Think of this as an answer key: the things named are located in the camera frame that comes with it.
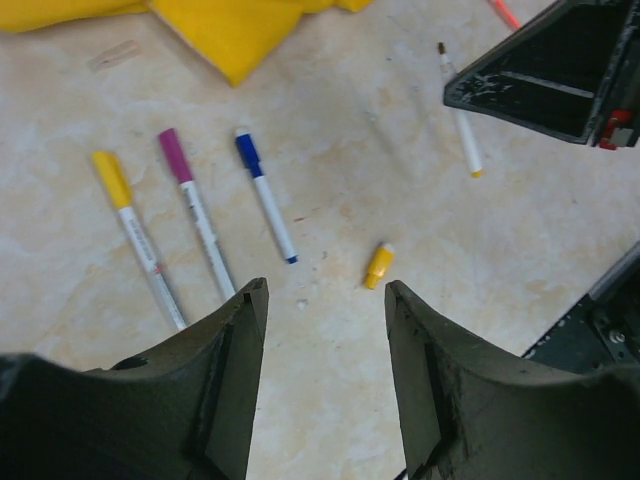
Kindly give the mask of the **white purple-end pen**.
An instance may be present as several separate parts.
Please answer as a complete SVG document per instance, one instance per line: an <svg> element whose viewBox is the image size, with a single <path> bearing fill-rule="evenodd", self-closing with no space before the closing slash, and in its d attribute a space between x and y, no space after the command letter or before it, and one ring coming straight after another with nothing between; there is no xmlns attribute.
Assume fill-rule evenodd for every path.
<svg viewBox="0 0 640 480"><path fill-rule="evenodd" d="M205 256L221 291L221 295L223 299L227 301L235 295L236 288L221 253L218 237L208 217L208 212L201 199L197 184L193 177L192 181L182 184L178 183L178 185L195 225L196 232L200 237Z"/></svg>

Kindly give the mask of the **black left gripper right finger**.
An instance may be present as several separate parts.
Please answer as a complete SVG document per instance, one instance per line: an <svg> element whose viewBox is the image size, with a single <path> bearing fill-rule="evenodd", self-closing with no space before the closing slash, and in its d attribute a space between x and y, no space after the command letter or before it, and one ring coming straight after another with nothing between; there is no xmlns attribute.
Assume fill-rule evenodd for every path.
<svg viewBox="0 0 640 480"><path fill-rule="evenodd" d="M386 328L412 479L635 479L639 370L574 374L515 356L400 281Z"/></svg>

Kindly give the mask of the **yellow marker cap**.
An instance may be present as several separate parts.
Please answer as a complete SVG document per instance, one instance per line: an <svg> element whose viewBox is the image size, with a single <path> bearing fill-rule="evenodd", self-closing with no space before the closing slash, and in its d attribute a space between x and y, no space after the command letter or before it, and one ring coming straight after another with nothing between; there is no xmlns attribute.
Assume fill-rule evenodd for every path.
<svg viewBox="0 0 640 480"><path fill-rule="evenodd" d="M96 151L92 161L117 210L133 205L133 194L118 157L107 151Z"/></svg>

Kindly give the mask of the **purple marker cap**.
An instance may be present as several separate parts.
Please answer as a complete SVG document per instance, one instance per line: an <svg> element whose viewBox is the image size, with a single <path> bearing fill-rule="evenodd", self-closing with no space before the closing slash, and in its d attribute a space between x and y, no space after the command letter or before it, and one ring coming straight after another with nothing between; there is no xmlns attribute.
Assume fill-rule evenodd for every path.
<svg viewBox="0 0 640 480"><path fill-rule="evenodd" d="M185 158L175 128L167 129L158 135L161 149L169 169L179 184L193 180L190 166Z"/></svg>

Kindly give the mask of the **white yellow whiteboard marker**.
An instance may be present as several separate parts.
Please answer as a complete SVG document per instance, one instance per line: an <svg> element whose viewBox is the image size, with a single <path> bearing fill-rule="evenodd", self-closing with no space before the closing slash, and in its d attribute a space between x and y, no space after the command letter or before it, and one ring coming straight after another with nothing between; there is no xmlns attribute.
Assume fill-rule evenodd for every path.
<svg viewBox="0 0 640 480"><path fill-rule="evenodd" d="M147 276L151 291L161 312L179 331L184 330L187 327L187 320L179 307L175 295L171 291L169 282L164 276L163 264L145 232L134 207L134 202L130 207L115 210L136 253L141 268Z"/></svg>

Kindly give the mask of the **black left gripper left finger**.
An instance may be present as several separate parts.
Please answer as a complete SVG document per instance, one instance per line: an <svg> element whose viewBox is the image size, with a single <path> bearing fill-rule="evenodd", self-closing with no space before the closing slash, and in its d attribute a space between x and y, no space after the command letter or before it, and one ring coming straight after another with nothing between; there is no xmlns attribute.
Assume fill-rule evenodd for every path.
<svg viewBox="0 0 640 480"><path fill-rule="evenodd" d="M114 367L1 358L5 479L242 479L268 313L256 278L218 310Z"/></svg>

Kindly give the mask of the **small yellow pen cap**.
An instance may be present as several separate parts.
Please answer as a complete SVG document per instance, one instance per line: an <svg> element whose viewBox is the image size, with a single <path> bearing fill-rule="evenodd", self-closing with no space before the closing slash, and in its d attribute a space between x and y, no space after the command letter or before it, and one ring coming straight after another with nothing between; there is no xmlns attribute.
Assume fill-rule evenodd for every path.
<svg viewBox="0 0 640 480"><path fill-rule="evenodd" d="M367 289L374 290L377 287L391 267L394 256L395 250L390 243L384 242L377 247L364 276L363 285Z"/></svg>

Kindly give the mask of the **small blue pen cap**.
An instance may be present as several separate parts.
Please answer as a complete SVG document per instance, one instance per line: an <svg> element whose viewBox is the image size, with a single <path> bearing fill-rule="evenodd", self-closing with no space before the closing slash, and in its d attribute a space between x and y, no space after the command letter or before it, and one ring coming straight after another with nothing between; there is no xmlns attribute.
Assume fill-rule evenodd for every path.
<svg viewBox="0 0 640 480"><path fill-rule="evenodd" d="M253 143L250 132L242 127L235 131L235 145L245 168L253 178L263 176L260 166L260 156Z"/></svg>

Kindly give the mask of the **thin white yellow-end pen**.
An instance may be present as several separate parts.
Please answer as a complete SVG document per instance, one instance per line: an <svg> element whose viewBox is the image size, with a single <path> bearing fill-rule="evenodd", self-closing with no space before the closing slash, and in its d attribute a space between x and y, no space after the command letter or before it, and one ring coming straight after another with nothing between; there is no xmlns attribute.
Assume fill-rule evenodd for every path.
<svg viewBox="0 0 640 480"><path fill-rule="evenodd" d="M444 83L452 80L457 73L453 63L451 62L446 47L443 42L437 44L440 59L440 68ZM460 137L464 158L467 163L468 170L472 178L481 178L483 175L483 165L481 161L480 150L471 128L471 123L465 111L453 109L452 115L456 128Z"/></svg>

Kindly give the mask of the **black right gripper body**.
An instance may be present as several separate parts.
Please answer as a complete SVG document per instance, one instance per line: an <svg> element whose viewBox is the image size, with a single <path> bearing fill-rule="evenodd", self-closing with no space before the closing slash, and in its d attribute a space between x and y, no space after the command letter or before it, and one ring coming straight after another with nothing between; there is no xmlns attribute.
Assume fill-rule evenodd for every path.
<svg viewBox="0 0 640 480"><path fill-rule="evenodd" d="M638 2L554 2L455 74L443 102L568 143L635 147Z"/></svg>

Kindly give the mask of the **white blue-end pen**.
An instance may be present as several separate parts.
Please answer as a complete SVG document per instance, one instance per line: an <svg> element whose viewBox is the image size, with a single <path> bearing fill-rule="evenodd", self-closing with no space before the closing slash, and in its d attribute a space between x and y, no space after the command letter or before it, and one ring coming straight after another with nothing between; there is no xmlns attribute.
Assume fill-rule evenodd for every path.
<svg viewBox="0 0 640 480"><path fill-rule="evenodd" d="M251 178L283 259L288 264L295 264L298 261L296 248L264 172L259 178Z"/></svg>

